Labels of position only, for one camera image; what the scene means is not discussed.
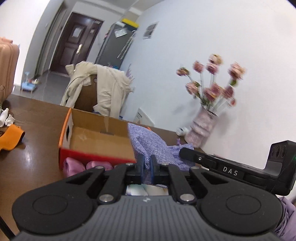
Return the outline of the lavender woven cloth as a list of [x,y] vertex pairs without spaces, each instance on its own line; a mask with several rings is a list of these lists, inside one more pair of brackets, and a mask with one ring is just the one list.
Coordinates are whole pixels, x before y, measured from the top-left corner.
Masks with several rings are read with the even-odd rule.
[[128,124],[129,138],[134,150],[134,155],[144,156],[144,184],[152,184],[150,157],[154,155],[159,164],[169,163],[176,165],[182,171],[188,171],[195,163],[181,159],[179,152],[182,148],[193,149],[192,144],[180,144],[168,146],[166,142],[155,132],[132,123]]

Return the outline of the purple satin scrunchie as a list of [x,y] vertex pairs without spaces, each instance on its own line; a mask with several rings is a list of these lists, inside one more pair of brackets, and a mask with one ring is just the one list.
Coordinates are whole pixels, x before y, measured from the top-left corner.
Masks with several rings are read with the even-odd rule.
[[102,166],[106,171],[113,169],[109,162],[90,161],[85,165],[73,158],[66,158],[63,162],[63,174],[64,177],[70,177],[98,166]]

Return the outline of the white tissue pack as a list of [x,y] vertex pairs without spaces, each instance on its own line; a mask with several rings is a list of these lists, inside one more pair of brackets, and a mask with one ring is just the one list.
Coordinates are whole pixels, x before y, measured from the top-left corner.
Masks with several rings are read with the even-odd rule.
[[184,137],[187,133],[189,132],[189,129],[187,127],[183,127],[183,128],[178,128],[176,130],[176,134],[179,137]]

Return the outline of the red orange cardboard box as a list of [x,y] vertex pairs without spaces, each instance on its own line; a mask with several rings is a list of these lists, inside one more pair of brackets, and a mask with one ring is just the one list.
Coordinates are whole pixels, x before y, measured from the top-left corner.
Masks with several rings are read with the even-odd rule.
[[59,138],[59,169],[66,158],[83,165],[91,161],[109,162],[112,166],[136,163],[128,121],[70,108]]

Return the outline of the pink textured vase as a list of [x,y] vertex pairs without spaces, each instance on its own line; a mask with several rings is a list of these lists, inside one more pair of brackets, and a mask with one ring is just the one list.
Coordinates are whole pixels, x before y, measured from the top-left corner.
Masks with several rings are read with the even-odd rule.
[[192,144],[194,148],[201,147],[210,136],[217,120],[216,114],[205,108],[200,108],[190,125],[189,132],[185,134],[185,141]]

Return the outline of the beige coat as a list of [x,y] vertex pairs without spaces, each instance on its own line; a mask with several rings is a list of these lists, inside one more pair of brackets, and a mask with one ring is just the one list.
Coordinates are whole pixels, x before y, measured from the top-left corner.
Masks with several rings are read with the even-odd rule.
[[96,81],[96,104],[93,111],[111,118],[119,118],[122,106],[129,93],[133,92],[133,80],[124,71],[91,62],[82,61],[66,65],[70,81],[60,105],[74,108],[83,87],[90,86],[91,76]]

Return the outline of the wooden chair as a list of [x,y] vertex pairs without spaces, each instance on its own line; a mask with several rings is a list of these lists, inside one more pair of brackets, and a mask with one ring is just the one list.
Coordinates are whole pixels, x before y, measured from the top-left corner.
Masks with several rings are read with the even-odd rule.
[[81,92],[75,102],[74,108],[92,113],[93,106],[97,104],[97,76],[91,75],[91,84],[82,86]]

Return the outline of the dried pink roses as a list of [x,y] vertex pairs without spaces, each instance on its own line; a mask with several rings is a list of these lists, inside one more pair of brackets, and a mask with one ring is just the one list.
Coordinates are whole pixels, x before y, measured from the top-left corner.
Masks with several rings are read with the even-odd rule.
[[211,54],[206,65],[195,61],[193,70],[199,74],[199,81],[193,80],[191,72],[185,67],[176,70],[178,76],[189,78],[190,81],[185,85],[187,92],[193,98],[200,99],[201,106],[212,113],[216,113],[222,107],[236,105],[234,88],[246,73],[246,69],[240,64],[232,63],[228,69],[230,80],[225,87],[221,87],[216,77],[222,64],[222,57],[218,54]]

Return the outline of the grey refrigerator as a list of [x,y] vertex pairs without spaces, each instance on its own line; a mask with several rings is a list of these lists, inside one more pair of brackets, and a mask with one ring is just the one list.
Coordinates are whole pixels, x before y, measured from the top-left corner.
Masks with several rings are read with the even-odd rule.
[[119,69],[130,48],[137,28],[123,22],[114,23],[106,34],[95,64]]

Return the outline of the orange fabric band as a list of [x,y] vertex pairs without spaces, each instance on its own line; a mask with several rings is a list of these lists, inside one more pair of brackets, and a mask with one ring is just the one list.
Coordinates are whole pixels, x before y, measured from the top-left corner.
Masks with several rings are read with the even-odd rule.
[[0,137],[0,150],[11,151],[22,141],[25,132],[17,125],[12,124]]

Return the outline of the blue small stool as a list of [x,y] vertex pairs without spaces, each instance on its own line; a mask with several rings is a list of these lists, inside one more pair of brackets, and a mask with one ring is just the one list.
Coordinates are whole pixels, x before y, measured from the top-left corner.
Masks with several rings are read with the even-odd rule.
[[31,79],[29,78],[30,73],[25,72],[25,80],[21,83],[21,92],[22,91],[28,91],[30,93],[33,93],[39,84],[41,84],[39,79]]

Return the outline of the white small bottle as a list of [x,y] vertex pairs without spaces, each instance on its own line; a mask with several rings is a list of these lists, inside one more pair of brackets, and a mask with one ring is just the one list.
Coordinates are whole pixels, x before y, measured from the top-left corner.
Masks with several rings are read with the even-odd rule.
[[0,116],[0,128],[4,126],[11,126],[14,124],[15,118],[9,113],[9,109],[6,108],[1,112]]

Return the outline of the dark brown door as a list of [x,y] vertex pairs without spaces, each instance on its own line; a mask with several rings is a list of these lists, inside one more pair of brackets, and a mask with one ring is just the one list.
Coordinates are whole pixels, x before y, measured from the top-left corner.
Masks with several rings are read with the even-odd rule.
[[56,47],[50,71],[67,74],[65,66],[85,61],[103,21],[71,13]]

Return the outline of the pink suitcase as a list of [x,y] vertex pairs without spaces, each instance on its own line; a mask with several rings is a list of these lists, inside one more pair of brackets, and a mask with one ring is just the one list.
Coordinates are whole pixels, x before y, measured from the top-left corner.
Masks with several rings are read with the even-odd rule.
[[11,94],[14,86],[14,78],[16,65],[20,54],[18,45],[13,43],[13,40],[1,37],[1,86],[3,89],[3,98],[6,100]]

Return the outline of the white board by wall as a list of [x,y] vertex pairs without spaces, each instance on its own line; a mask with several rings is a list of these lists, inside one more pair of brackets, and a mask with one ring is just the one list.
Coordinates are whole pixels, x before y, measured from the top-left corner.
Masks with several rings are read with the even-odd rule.
[[133,122],[145,126],[154,126],[154,122],[146,115],[146,113],[139,108]]

